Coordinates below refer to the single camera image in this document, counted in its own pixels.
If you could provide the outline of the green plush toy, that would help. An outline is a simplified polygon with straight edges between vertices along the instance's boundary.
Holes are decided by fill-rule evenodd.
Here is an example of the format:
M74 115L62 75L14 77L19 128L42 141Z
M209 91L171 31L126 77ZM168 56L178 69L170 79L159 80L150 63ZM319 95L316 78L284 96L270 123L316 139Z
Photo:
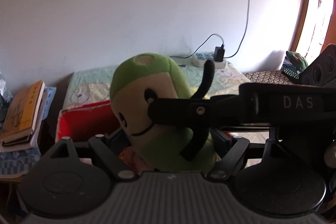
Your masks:
M146 107L134 99L123 103L110 100L131 146L152 168L206 173L217 162L209 126L197 120L206 113L203 97L214 78L213 62L206 61L204 67L205 81L190 98L159 98L146 90Z

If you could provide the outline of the red cardboard box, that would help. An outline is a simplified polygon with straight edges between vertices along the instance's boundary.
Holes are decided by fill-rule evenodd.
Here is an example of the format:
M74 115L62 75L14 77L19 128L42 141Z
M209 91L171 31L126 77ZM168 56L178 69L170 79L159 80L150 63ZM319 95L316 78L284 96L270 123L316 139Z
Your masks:
M96 134L111 134L120 128L110 101L63 109L58 116L55 141L68 136L73 141L88 141Z

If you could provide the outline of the brown patterned mat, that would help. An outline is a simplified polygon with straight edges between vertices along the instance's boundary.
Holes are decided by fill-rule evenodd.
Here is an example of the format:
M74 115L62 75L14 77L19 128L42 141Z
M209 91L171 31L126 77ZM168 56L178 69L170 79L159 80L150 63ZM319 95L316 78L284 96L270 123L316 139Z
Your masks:
M291 79L282 74L282 71L257 71L244 74L253 83L264 84L282 84L296 85L299 84L298 79Z

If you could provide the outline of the green patterned cloth item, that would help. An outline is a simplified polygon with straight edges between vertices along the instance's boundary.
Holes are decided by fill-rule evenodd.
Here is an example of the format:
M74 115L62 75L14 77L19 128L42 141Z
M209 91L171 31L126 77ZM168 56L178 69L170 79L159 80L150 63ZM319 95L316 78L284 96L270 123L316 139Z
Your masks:
M297 52L286 51L281 73L292 83L299 83L299 75L309 66L306 59Z

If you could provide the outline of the stack of books and papers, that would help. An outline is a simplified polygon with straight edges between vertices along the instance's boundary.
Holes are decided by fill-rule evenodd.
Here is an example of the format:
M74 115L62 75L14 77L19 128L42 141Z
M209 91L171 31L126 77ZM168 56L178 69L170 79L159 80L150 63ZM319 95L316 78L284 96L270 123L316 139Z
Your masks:
M27 174L40 160L41 153L38 139L44 120L54 100L56 87L46 87L39 107L35 131L25 137L11 141L8 145L1 145L1 179L14 179Z

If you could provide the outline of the yellow book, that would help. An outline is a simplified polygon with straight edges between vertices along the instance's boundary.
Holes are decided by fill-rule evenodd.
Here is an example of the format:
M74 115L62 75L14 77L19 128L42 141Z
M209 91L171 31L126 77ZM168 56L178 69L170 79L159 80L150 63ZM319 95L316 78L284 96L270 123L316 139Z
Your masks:
M45 83L40 80L14 96L3 124L1 141L17 141L34 132L44 88Z

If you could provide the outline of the black power adapter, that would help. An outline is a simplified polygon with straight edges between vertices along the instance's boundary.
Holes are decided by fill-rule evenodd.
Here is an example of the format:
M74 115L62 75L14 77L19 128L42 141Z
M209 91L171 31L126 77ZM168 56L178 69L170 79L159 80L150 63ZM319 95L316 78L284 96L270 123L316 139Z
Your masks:
M224 52L225 52L224 45L220 47L215 47L214 61L221 63L224 59Z

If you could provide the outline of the wooden window frame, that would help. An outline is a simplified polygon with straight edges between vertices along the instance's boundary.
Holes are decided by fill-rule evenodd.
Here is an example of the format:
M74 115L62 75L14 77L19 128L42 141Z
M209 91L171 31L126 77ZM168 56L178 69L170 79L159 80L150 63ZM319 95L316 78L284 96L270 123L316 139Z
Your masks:
M335 44L335 0L301 0L290 51L312 63Z

